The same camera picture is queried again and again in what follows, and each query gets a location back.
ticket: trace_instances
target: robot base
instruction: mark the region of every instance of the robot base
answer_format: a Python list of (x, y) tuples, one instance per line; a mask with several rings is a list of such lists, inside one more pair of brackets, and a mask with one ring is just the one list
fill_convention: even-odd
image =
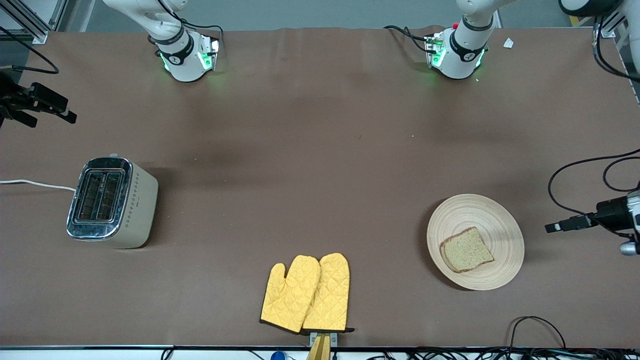
[(425, 38), (425, 49), (436, 52), (435, 54), (427, 53), (427, 64), (429, 64), (429, 68), (438, 69), (448, 78), (465, 79), (480, 66), (484, 50), (476, 58), (463, 61), (460, 55), (456, 54), (448, 45), (453, 31), (452, 28), (448, 28), (441, 33), (434, 34), (433, 37)]
[(173, 64), (171, 59), (165, 59), (161, 54), (164, 68), (176, 80), (183, 82), (195, 81), (200, 79), (207, 71), (214, 70), (218, 59), (218, 51), (220, 50), (219, 40), (212, 40), (197, 31), (188, 31), (188, 34), (193, 38), (195, 46), (181, 65)]

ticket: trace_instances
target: toast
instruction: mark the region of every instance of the toast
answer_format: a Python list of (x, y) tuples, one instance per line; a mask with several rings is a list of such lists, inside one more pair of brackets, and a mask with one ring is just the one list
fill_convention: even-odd
[(440, 244), (440, 253), (447, 266), (458, 274), (495, 261), (475, 227), (443, 241)]

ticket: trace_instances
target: white paper scrap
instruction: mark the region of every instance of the white paper scrap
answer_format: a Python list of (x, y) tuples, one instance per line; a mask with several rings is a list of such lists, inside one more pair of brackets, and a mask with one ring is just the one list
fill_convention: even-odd
[(507, 41), (504, 42), (503, 46), (507, 49), (511, 49), (513, 47), (513, 40), (511, 38), (507, 38)]

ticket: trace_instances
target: brown paper tablecloth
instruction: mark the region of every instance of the brown paper tablecloth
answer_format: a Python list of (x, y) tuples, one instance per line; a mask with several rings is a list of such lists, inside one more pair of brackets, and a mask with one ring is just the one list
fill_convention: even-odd
[[(544, 230), (571, 215), (547, 197), (555, 169), (639, 144), (629, 82), (596, 66), (589, 29), (497, 30), (462, 81), (397, 33), (283, 29), (225, 34), (219, 72), (179, 83), (145, 37), (53, 33), (39, 49), (61, 73), (23, 76), (67, 96), (78, 120), (5, 121), (2, 179), (75, 186), (115, 152), (160, 194), (148, 245), (111, 250), (67, 236), (70, 192), (0, 186), (0, 344), (307, 343), (258, 323), (269, 269), (341, 252), (356, 331), (340, 345), (505, 345), (513, 319), (538, 315), (570, 347), (638, 346), (640, 259), (603, 229)], [(593, 211), (620, 196), (604, 166), (567, 170), (558, 199)], [(638, 175), (624, 163), (611, 180)], [(520, 224), (524, 265), (507, 286), (464, 291), (432, 263), (429, 216), (459, 193)], [(535, 323), (516, 344), (558, 346)]]

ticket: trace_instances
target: yellow oven mitt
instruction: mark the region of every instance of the yellow oven mitt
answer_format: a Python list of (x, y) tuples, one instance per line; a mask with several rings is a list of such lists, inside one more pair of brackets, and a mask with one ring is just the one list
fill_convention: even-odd
[(308, 331), (345, 331), (349, 302), (349, 263), (342, 254), (335, 253), (323, 257), (320, 267), (320, 282), (302, 327)]
[(284, 264), (271, 269), (262, 304), (261, 323), (299, 333), (320, 279), (316, 258), (299, 255), (285, 276)]

